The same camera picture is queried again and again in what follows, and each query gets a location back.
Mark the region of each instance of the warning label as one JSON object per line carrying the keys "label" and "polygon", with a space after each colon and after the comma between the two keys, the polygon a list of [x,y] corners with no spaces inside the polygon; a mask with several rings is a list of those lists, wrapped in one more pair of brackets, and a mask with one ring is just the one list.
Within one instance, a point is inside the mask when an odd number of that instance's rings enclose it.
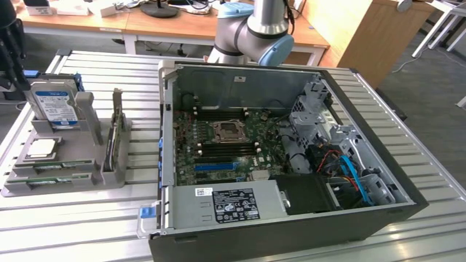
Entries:
{"label": "warning label", "polygon": [[216,222],[260,219],[252,188],[213,191],[212,198]]}

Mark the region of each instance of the metal table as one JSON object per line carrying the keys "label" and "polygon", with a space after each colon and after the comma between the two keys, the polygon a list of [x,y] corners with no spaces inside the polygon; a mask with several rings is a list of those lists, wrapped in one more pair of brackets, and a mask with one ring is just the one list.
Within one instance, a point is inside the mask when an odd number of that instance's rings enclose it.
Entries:
{"label": "metal table", "polygon": [[[98,117],[112,112],[121,88],[132,121],[125,186],[80,193],[0,197],[0,261],[150,261],[146,240],[134,234],[138,206],[156,199],[158,138],[157,62],[165,57],[73,51],[56,56],[49,73],[82,75]],[[466,192],[357,74],[331,69],[368,125],[403,167],[429,206],[364,241],[251,261],[463,261]],[[343,111],[335,107],[343,122]],[[26,105],[0,145],[0,183],[32,127]]]}

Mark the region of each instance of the blue latch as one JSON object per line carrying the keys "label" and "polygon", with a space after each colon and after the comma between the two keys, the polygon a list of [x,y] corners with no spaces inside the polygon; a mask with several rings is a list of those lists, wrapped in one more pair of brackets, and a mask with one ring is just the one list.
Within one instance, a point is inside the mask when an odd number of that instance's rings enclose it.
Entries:
{"label": "blue latch", "polygon": [[37,70],[22,70],[22,73],[26,78],[37,78],[40,75]]}
{"label": "blue latch", "polygon": [[141,207],[138,208],[138,217],[140,218],[154,218],[154,207]]}

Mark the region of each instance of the motherboard chip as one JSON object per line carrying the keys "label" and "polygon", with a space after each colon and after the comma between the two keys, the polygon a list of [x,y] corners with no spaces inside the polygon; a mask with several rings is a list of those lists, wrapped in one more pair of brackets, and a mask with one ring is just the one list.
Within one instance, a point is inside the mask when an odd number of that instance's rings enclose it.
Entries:
{"label": "motherboard chip", "polygon": [[243,129],[244,123],[241,123],[239,120],[213,122],[210,126],[214,134],[214,138],[212,139],[213,142],[229,143],[248,141]]}

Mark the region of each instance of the white box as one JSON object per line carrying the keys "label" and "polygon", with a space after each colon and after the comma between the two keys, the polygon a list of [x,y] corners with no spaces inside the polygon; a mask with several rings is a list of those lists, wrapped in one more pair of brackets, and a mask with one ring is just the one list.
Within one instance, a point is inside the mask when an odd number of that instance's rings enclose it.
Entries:
{"label": "white box", "polygon": [[89,11],[100,17],[116,14],[116,8],[110,1],[100,0],[89,3],[86,7],[89,8]]}

